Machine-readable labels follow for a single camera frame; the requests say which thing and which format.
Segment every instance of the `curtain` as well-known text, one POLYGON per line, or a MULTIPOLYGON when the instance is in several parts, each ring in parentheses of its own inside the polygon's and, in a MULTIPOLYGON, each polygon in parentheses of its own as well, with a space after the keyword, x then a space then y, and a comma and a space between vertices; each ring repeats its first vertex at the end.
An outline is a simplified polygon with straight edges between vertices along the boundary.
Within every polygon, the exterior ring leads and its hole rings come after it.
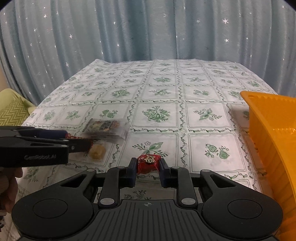
POLYGON ((229 60, 296 96, 295 11, 283 0, 14 0, 0 15, 3 70, 34 104, 96 58, 229 60))

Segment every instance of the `orange container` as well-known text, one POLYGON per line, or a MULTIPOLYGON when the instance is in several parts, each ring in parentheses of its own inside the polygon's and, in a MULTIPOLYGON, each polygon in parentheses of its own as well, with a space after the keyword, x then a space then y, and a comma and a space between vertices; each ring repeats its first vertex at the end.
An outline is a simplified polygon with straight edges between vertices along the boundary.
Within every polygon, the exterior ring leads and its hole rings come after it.
POLYGON ((296 240, 296 98, 242 91, 250 129, 275 200, 284 212, 281 241, 296 240))

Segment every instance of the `zigzag pattern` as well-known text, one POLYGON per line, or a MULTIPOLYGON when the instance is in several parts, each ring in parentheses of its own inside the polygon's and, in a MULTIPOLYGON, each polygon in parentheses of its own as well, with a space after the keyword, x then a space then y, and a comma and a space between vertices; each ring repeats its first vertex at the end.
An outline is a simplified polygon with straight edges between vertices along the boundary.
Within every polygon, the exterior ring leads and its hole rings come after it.
POLYGON ((29 113, 26 111, 21 98, 17 98, 8 107, 0 111, 0 126, 20 126, 29 113))

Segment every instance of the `white star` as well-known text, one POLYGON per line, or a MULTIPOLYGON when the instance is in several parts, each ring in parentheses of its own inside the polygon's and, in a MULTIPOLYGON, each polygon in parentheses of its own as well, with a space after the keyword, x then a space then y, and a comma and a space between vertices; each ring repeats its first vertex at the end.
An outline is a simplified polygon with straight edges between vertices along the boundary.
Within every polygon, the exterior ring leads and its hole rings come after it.
POLYGON ((229 22, 228 22, 228 19, 226 19, 226 18, 224 18, 224 20, 222 19, 222 22, 225 23, 225 24, 226 24, 226 23, 229 23, 229 22))

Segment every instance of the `tablecloth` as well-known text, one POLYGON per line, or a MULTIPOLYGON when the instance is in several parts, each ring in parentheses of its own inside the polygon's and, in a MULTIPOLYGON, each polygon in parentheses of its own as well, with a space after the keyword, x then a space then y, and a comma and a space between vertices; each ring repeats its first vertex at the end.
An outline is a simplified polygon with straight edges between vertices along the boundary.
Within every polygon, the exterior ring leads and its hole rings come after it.
MULTIPOLYGON (((126 119, 131 129, 122 144, 108 143, 104 160, 83 153, 66 165, 24 168, 17 200, 89 168, 106 172, 127 166, 142 153, 159 154, 169 166, 192 173, 211 169, 249 188, 271 195, 266 172, 248 135, 249 108, 243 90, 275 93, 244 66, 189 60, 134 61, 111 64, 95 60, 53 91, 25 121, 25 126, 64 129, 79 136, 90 118, 126 119)), ((168 199, 157 173, 139 175, 124 199, 168 199)), ((18 233, 6 216, 2 239, 18 233)))

